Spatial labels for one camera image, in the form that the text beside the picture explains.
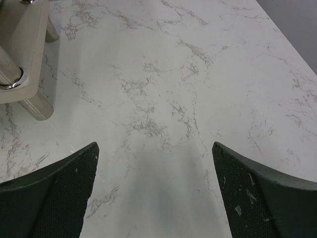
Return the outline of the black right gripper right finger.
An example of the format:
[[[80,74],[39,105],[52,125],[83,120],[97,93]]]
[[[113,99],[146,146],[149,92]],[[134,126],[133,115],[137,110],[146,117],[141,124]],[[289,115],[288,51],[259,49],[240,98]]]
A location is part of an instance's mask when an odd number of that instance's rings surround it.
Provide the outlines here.
[[[317,184],[246,158],[219,142],[212,155],[234,238],[315,238]]]

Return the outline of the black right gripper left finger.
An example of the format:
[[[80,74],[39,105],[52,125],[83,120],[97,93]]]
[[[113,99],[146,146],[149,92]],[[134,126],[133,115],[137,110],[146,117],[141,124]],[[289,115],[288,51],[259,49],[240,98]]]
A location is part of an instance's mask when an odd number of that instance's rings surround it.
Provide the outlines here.
[[[93,190],[96,142],[0,185],[2,238],[78,238]]]

